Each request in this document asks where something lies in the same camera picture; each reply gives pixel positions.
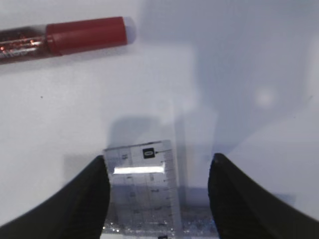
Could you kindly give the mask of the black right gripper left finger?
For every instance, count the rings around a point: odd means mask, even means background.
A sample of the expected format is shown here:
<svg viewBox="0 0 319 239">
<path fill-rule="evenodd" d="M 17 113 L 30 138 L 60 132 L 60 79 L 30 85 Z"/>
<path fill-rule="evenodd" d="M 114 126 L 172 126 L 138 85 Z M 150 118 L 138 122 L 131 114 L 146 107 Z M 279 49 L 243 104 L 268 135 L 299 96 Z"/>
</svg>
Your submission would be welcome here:
<svg viewBox="0 0 319 239">
<path fill-rule="evenodd" d="M 2 239 L 98 239 L 110 202 L 103 156 L 97 156 L 59 192 L 0 228 Z"/>
</svg>

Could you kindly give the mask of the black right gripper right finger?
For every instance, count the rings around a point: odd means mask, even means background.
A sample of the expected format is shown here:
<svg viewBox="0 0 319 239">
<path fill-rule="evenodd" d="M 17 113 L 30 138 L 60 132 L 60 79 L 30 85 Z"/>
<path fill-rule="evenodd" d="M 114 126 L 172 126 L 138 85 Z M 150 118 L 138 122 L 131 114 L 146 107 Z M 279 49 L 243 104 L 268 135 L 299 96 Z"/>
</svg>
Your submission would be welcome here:
<svg viewBox="0 0 319 239">
<path fill-rule="evenodd" d="M 265 190 L 216 153 L 208 178 L 210 209 L 222 239 L 317 239 L 319 222 Z"/>
</svg>

